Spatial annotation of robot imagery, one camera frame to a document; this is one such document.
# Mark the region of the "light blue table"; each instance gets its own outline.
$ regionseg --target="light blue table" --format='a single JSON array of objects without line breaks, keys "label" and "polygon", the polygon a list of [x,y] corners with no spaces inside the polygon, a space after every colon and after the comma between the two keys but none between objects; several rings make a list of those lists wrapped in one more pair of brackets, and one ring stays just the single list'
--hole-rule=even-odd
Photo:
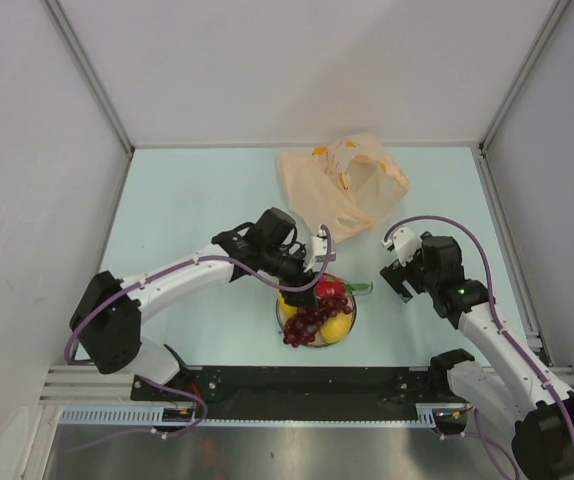
[{"label": "light blue table", "polygon": [[[468,148],[390,148],[411,191],[390,221],[337,246],[330,272],[350,281],[373,280],[358,300],[358,317],[340,344],[293,349],[282,344],[275,318],[276,293],[251,278],[195,294],[161,312],[144,334],[172,346],[194,365],[422,366],[439,353],[466,348],[484,362],[429,296],[404,305],[378,272],[393,255],[380,241],[396,220],[444,215],[468,226],[485,247],[496,298],[514,329],[523,334],[507,270]],[[276,170],[278,149],[137,150],[111,231],[103,269],[116,276],[154,269],[208,243],[216,233],[255,221],[267,208],[287,209]],[[309,235],[298,221],[301,239]],[[448,225],[424,222],[415,231],[453,235],[466,273],[484,280],[470,241]]]}]

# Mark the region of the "lemon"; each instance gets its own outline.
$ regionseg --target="lemon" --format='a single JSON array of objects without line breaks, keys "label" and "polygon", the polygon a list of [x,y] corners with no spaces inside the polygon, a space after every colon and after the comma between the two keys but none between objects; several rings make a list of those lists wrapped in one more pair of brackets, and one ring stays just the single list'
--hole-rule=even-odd
[{"label": "lemon", "polygon": [[351,314],[339,313],[334,318],[327,320],[318,332],[325,342],[338,343],[349,333],[351,319]]},{"label": "lemon", "polygon": [[293,307],[285,303],[285,299],[283,298],[283,294],[280,292],[280,290],[278,290],[278,305],[280,305],[280,309],[283,311],[287,318],[293,317],[296,315],[296,312],[298,312],[298,307]]}]

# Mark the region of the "plastic bag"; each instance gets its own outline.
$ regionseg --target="plastic bag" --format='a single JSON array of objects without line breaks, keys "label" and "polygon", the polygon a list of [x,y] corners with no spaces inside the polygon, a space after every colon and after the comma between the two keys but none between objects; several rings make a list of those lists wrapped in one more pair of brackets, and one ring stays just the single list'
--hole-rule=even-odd
[{"label": "plastic bag", "polygon": [[409,191],[409,180],[371,133],[280,152],[278,170],[289,208],[312,233],[327,225],[336,242],[382,222]]}]

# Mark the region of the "metal floor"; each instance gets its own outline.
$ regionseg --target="metal floor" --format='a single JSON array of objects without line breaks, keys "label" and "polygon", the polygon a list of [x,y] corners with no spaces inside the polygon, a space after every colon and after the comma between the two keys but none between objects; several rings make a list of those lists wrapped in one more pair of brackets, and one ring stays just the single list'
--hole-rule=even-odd
[{"label": "metal floor", "polygon": [[476,440],[441,442],[429,430],[400,428],[204,427],[166,441],[137,433],[65,451],[120,428],[59,427],[44,479],[501,478]]}]

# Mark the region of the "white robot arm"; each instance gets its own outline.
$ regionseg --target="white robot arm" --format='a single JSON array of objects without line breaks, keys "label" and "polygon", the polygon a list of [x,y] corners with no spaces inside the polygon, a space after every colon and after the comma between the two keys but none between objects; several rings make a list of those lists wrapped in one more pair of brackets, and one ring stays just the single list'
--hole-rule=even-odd
[{"label": "white robot arm", "polygon": [[[474,240],[491,292],[487,259],[473,234],[442,217],[410,220],[425,219],[446,221]],[[487,288],[465,277],[458,243],[452,237],[434,237],[429,232],[419,237],[407,226],[394,226],[383,245],[398,256],[380,272],[387,283],[405,303],[412,298],[409,288],[418,294],[427,292],[438,316],[447,318],[471,340],[500,377],[487,375],[464,350],[447,352],[434,357],[432,366],[445,372],[449,390],[512,438],[514,456],[528,478],[553,479],[573,473],[574,391],[511,331]]]},{"label": "white robot arm", "polygon": [[[288,304],[315,305],[313,268],[335,259],[333,242],[324,230],[307,245],[296,236],[293,218],[271,208],[256,223],[221,232],[202,249],[153,272],[123,279],[99,273],[70,321],[71,338],[78,338],[100,373],[128,371],[164,385],[179,372],[181,360],[171,348],[141,337],[140,327],[184,296],[262,270],[279,279]],[[67,358],[71,341],[65,359],[76,363]]]}]

